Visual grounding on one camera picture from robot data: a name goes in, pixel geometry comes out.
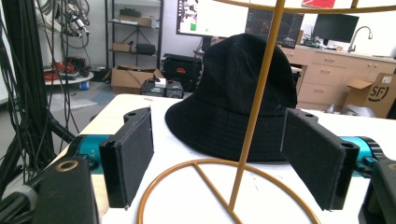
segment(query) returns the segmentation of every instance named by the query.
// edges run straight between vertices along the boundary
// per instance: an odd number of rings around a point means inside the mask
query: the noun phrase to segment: white wall
[[[91,25],[87,29],[92,31],[90,36],[90,44],[87,47],[87,52],[91,58],[92,64],[106,63],[106,31],[105,31],[105,1],[89,0],[91,12],[89,19]],[[276,0],[256,0],[255,2],[263,2],[265,5],[275,5]],[[286,7],[300,7],[302,0],[287,0]],[[350,7],[352,0],[336,0],[334,7]],[[359,7],[372,6],[388,6],[396,4],[394,0],[360,0]],[[193,51],[199,46],[201,38],[189,35],[176,35],[176,21],[177,21],[177,0],[164,0],[163,9],[163,48],[162,55],[165,53],[174,53],[186,56],[193,56]],[[315,24],[317,15],[306,14],[304,16],[302,29],[310,34],[311,29]],[[358,34],[355,44],[356,51],[362,54],[395,56],[396,55],[396,26],[393,25],[396,20],[396,11],[381,12],[381,13],[366,13],[359,14],[360,17],[358,27],[367,25],[372,31],[374,38],[367,39],[368,31],[361,30]],[[342,45],[347,49],[348,44],[334,43],[329,44]],[[48,51],[43,48],[43,61],[49,62],[47,54]],[[87,57],[87,54],[82,49],[70,49],[69,54],[76,54],[81,57]]]

